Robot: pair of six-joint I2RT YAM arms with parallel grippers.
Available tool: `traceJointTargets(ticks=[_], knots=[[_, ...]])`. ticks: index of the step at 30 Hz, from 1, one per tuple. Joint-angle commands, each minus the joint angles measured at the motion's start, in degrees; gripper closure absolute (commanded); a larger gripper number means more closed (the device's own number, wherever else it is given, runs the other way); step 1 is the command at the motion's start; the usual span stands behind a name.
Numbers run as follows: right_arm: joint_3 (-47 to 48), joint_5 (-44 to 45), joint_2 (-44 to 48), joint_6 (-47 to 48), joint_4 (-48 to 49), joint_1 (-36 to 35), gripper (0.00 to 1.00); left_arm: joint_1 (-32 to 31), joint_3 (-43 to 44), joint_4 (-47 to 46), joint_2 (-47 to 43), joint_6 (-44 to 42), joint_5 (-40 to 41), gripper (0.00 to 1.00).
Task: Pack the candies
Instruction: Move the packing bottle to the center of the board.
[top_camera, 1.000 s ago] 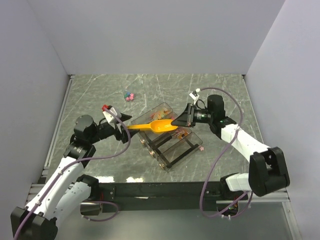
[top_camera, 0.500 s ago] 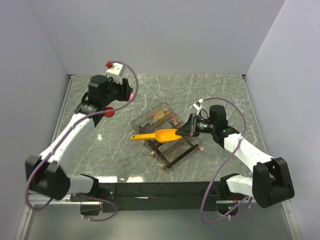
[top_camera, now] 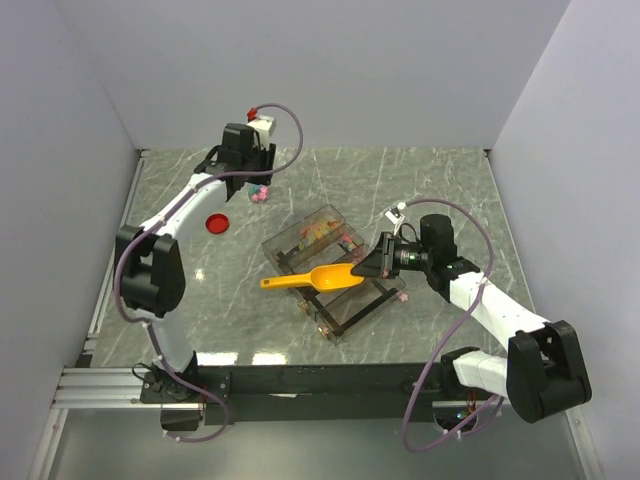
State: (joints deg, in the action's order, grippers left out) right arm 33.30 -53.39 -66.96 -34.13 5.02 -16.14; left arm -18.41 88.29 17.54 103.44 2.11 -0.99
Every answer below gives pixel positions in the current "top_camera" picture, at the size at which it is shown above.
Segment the yellow plastic scoop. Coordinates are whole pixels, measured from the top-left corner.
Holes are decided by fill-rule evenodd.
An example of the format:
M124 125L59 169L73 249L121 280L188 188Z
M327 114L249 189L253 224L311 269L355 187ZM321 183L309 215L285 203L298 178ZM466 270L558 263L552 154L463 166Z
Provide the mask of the yellow plastic scoop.
M320 265L303 274L283 275L262 279L264 290L310 287L320 293L351 288L360 285L365 278L351 274L353 264Z

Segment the clear candy drawer box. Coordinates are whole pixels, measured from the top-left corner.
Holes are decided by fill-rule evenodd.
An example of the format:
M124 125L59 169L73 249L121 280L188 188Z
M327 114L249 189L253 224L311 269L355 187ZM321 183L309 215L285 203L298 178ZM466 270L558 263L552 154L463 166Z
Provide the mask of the clear candy drawer box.
M261 288L289 290L320 334L334 344L390 303L408 300L401 278L352 272L370 247L330 204L264 241L262 248L277 275L261 280Z

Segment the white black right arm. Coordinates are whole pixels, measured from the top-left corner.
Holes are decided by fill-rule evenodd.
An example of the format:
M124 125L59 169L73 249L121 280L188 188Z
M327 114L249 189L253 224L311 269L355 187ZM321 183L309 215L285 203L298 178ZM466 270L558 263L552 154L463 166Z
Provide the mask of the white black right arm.
M436 293L469 312L506 351L497 357L465 347L442 355L438 378L444 395L460 399L472 388L497 394L528 423L591 400L575 329L564 320L551 322L533 313L486 280L479 267L459 255L448 216L423 216L414 242L382 233L352 272L394 278L403 270L424 273Z

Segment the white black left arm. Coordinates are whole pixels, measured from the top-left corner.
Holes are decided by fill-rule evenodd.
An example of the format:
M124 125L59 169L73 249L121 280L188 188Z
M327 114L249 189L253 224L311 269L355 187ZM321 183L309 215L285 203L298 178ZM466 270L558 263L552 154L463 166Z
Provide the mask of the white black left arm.
M256 113L246 123L227 124L221 142L177 196L141 225L124 225L116 235L116 308L123 320L146 329L156 364L170 371L164 389L176 401L193 399L200 388L198 374L188 369L196 354L176 314L186 289L180 246L245 184L270 183L277 171L275 128L274 118Z

